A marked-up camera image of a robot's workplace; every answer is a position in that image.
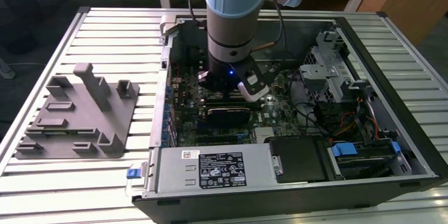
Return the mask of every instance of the warning label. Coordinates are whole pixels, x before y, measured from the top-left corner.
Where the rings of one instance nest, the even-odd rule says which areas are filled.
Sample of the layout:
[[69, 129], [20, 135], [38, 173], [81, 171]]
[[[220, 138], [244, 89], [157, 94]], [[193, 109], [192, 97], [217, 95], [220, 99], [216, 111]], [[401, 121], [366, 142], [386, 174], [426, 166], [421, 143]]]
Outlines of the warning label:
[[198, 171], [202, 189], [246, 185], [242, 152], [198, 155]]

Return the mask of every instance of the metal bracket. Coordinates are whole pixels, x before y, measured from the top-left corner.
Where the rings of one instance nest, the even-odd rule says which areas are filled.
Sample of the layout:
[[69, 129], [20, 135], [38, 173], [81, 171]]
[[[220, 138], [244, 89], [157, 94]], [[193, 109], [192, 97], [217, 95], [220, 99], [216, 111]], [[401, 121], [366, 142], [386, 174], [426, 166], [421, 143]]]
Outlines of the metal bracket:
[[301, 65], [298, 70], [301, 80], [312, 92], [322, 90], [326, 79], [337, 76], [337, 71], [324, 65]]
[[162, 15], [160, 18], [160, 34], [166, 36], [177, 31], [176, 15]]

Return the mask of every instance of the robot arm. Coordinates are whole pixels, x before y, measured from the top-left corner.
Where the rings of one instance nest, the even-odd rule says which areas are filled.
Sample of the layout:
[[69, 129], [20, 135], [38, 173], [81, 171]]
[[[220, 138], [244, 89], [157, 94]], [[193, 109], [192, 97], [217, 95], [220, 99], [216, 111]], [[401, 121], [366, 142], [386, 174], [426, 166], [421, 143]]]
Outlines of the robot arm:
[[[208, 71], [200, 73], [200, 85], [224, 93], [238, 88], [246, 101], [258, 100], [269, 91], [274, 73], [261, 74], [250, 56], [278, 40], [258, 47], [250, 44], [264, 0], [205, 0], [208, 33]], [[301, 0], [280, 0], [296, 6]]]

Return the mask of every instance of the floor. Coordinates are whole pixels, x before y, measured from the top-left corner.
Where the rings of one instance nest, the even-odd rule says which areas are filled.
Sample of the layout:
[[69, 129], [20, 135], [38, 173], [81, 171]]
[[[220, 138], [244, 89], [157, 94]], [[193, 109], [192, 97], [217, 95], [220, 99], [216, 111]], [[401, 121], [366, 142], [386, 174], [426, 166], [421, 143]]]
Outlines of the floor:
[[[37, 0], [37, 2], [45, 19], [37, 24], [30, 24], [29, 27], [38, 46], [18, 56], [10, 55], [0, 47], [1, 58], [8, 64], [37, 63], [44, 65], [48, 62], [80, 6], [160, 7], [158, 0]], [[172, 3], [176, 8], [186, 8], [186, 0], [172, 0]], [[193, 0], [193, 7], [204, 8], [202, 0]], [[444, 17], [417, 49], [445, 81], [448, 81], [446, 41], [448, 18]], [[16, 77], [12, 80], [0, 78], [0, 140], [9, 128], [8, 122], [14, 119], [44, 69], [42, 65], [10, 65]]]

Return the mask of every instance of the blue tab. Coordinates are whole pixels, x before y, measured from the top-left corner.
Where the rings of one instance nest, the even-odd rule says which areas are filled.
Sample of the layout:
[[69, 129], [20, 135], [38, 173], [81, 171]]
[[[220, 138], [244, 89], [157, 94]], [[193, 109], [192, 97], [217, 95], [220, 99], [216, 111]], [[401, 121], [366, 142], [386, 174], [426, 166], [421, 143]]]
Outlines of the blue tab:
[[140, 168], [128, 169], [126, 178], [128, 179], [141, 178], [141, 169]]
[[392, 142], [392, 148], [393, 148], [394, 153], [401, 152], [401, 147], [397, 142]]
[[357, 150], [356, 150], [354, 144], [352, 144], [352, 143], [340, 143], [340, 144], [336, 144], [330, 148], [330, 150], [333, 151], [334, 157], [344, 156], [344, 155], [356, 155], [357, 154]]
[[333, 156], [334, 156], [334, 157], [338, 157], [338, 156], [341, 155], [341, 152], [338, 151], [337, 146], [333, 146], [333, 147], [330, 148], [330, 150], [333, 151]]

